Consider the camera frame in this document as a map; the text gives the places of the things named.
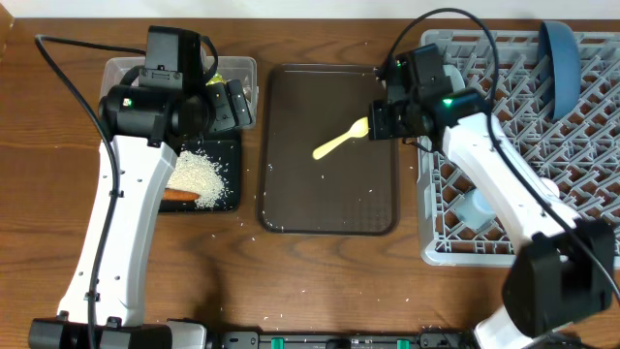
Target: clear plastic container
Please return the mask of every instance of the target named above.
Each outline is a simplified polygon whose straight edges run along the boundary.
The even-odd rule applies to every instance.
[[[207,57],[204,50],[201,52],[201,58],[203,67],[208,68],[213,64],[213,57]],[[99,98],[101,99],[107,95],[108,91],[123,79],[127,71],[142,64],[144,64],[144,57],[118,57],[109,60],[104,70]],[[254,128],[256,125],[256,110],[259,104],[256,61],[252,57],[219,57],[217,72],[225,80],[238,79],[241,81],[243,93],[248,100],[250,113],[252,113],[252,123],[243,128]],[[134,81],[134,85],[138,85],[137,79]]]

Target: white rice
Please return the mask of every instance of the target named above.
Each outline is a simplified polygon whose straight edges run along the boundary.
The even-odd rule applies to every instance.
[[[209,161],[206,154],[182,151],[167,187],[200,195],[195,200],[197,208],[215,207],[218,199],[228,195],[220,170],[222,165]]]

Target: wire rack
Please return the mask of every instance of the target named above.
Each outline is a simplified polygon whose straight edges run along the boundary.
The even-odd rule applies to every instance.
[[[616,234],[620,267],[620,34],[574,33],[581,59],[581,94],[573,111],[550,121],[553,101],[541,79],[549,59],[538,60],[538,33],[496,31],[500,78],[494,113],[512,145],[560,198],[585,219],[603,218]],[[492,54],[481,31],[430,30],[423,45],[437,44],[445,64],[456,66],[468,87],[486,94]],[[423,140],[430,146],[429,140]],[[496,219],[476,231],[453,212],[473,188],[470,179],[439,153],[418,152],[418,219],[422,258],[431,265],[509,267],[514,250]]]

